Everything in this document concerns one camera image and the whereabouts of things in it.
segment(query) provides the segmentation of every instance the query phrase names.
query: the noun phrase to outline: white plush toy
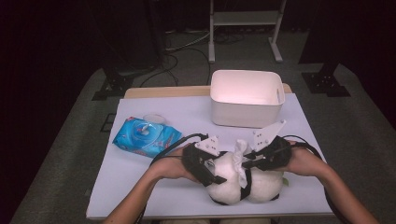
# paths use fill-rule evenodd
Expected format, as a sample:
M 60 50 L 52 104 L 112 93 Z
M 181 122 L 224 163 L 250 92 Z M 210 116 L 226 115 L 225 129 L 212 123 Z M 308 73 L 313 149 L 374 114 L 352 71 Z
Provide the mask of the white plush toy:
M 222 184 L 213 183 L 206 187 L 215 202 L 235 204 L 247 197 L 253 203 L 265 203 L 274 199 L 282 190 L 282 172 L 262 171 L 253 167 L 247 172 L 247 174 L 251 173 L 251 181 L 248 181 L 250 177 L 246 176 L 242 162 L 247 160 L 244 155 L 249 152 L 251 148 L 248 143 L 244 140 L 237 140 L 234 152 L 227 152 L 213 160 L 211 167 L 213 175 L 227 179 Z

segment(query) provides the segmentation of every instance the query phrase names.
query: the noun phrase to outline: white container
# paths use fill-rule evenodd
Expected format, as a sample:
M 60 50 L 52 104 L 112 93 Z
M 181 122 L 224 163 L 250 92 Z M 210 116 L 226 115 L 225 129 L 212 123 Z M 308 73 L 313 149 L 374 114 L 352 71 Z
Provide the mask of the white container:
M 216 71 L 210 97 L 212 121 L 235 127 L 263 128 L 275 123 L 285 103 L 280 76 L 262 71 Z

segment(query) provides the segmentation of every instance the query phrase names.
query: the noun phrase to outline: forearm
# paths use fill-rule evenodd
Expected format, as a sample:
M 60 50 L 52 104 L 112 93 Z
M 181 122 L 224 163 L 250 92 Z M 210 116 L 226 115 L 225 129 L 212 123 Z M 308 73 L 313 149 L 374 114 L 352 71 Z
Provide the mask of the forearm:
M 378 223 L 332 168 L 318 179 L 329 193 L 332 202 L 350 222 Z
M 111 212 L 104 223 L 134 223 L 149 200 L 160 178 L 144 173 L 122 202 Z

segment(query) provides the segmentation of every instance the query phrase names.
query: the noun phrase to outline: dark gray carpet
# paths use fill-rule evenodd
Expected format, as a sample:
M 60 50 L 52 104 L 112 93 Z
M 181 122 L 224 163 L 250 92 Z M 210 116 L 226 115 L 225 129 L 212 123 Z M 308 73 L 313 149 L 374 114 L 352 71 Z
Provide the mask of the dark gray carpet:
M 357 77 L 341 64 L 335 76 L 351 97 L 329 98 L 309 92 L 301 73 L 317 72 L 321 64 L 298 64 L 307 34 L 280 33 L 278 46 L 283 63 L 275 62 L 266 41 L 268 36 L 245 35 L 244 40 L 232 45 L 216 45 L 216 63 L 211 64 L 210 73 L 200 52 L 185 49 L 173 53 L 178 63 L 172 73 L 180 86 L 205 85 L 207 76 L 218 69 L 278 73 L 297 94 L 327 162 L 381 223 L 395 223 L 394 129 Z M 173 47 L 196 38 L 194 35 L 169 37 L 167 43 Z M 207 44 L 193 48 L 207 55 Z M 174 58 L 165 57 L 163 66 L 171 67 L 174 62 Z M 133 86 L 140 86 L 149 76 L 136 78 Z M 108 133 L 101 133 L 100 129 L 107 114 L 116 112 L 120 99 L 92 101 L 104 80 L 105 75 L 99 69 L 87 82 L 12 223 L 92 223 L 85 218 L 85 211 L 108 141 Z M 147 81 L 144 87 L 174 85 L 175 80 L 164 73 Z M 334 217 L 282 217 L 280 223 L 339 222 Z

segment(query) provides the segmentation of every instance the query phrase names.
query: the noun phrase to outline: white triangular bracket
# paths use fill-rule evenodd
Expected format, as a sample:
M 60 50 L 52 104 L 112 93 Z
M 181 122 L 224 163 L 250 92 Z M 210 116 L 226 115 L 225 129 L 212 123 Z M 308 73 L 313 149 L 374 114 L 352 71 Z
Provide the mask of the white triangular bracket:
M 219 152 L 219 139 L 217 136 L 206 138 L 204 141 L 195 143 L 195 147 L 205 151 L 214 156 L 218 156 Z
M 282 119 L 276 123 L 270 124 L 265 128 L 259 129 L 258 131 L 253 132 L 254 136 L 254 150 L 260 151 L 265 147 L 268 147 L 274 141 L 277 134 L 280 130 L 285 126 L 286 121 Z

